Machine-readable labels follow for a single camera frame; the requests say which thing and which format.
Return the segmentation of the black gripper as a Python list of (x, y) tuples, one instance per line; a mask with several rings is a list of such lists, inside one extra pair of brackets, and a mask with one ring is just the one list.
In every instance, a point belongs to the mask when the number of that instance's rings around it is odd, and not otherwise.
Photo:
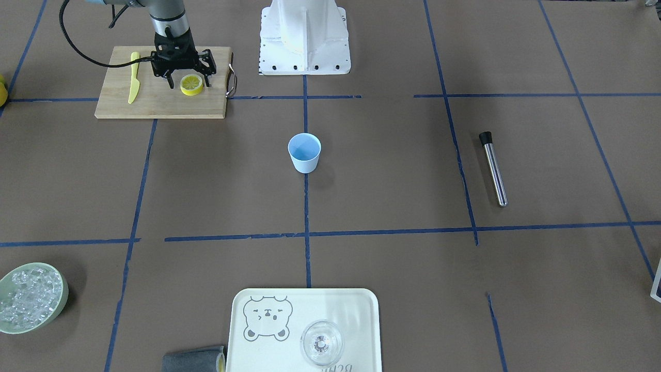
[(151, 52), (153, 75), (165, 78), (170, 89), (174, 89), (172, 73), (175, 70), (194, 70), (204, 75), (205, 87), (210, 87), (210, 77), (217, 73), (217, 66), (210, 49), (196, 49), (192, 32), (179, 36), (155, 34), (155, 50)]

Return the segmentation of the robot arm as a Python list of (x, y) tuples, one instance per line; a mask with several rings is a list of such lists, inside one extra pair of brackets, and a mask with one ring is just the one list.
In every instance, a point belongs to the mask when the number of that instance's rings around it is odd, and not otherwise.
[(209, 49), (201, 52), (196, 49), (183, 1), (90, 1), (90, 3), (147, 9), (155, 29), (155, 50), (150, 55), (153, 74), (166, 79), (173, 88), (174, 81), (171, 76), (174, 71), (194, 70), (204, 76), (205, 86), (210, 87), (209, 77), (217, 73), (216, 64)]

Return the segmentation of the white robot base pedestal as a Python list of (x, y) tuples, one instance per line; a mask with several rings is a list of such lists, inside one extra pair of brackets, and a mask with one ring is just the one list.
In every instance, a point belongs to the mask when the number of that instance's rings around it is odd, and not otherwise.
[(352, 68), (347, 12), (335, 1), (273, 1), (261, 10), (260, 75), (344, 75)]

